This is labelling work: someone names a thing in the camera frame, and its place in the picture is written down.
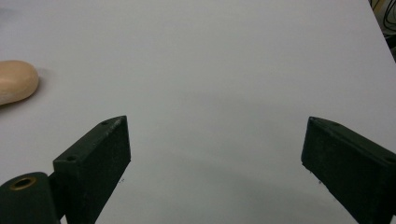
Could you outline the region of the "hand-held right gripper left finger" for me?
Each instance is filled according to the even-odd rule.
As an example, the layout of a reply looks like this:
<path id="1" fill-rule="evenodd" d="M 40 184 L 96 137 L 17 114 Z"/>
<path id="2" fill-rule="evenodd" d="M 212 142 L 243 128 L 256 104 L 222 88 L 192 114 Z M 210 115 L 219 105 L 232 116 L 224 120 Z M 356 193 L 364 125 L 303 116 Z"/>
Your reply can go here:
<path id="1" fill-rule="evenodd" d="M 53 161 L 58 213 L 69 224 L 94 224 L 130 161 L 127 118 L 97 124 Z"/>

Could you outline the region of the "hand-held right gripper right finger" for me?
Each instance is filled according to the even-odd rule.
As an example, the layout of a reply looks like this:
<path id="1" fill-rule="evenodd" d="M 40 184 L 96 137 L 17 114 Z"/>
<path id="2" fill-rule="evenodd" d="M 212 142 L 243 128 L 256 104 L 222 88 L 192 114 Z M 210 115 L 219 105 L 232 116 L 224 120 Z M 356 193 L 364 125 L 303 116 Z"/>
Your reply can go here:
<path id="1" fill-rule="evenodd" d="M 396 154 L 334 121 L 311 117 L 301 156 L 359 224 L 396 215 Z"/>

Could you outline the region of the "tan rounded wooden object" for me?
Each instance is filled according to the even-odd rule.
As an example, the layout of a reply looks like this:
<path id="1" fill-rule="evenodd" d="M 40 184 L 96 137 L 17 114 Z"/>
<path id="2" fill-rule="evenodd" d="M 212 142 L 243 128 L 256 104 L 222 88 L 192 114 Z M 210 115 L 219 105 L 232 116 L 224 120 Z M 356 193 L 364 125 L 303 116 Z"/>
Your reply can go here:
<path id="1" fill-rule="evenodd" d="M 0 62 L 0 105 L 7 105 L 30 97 L 38 87 L 36 69 L 23 61 Z"/>

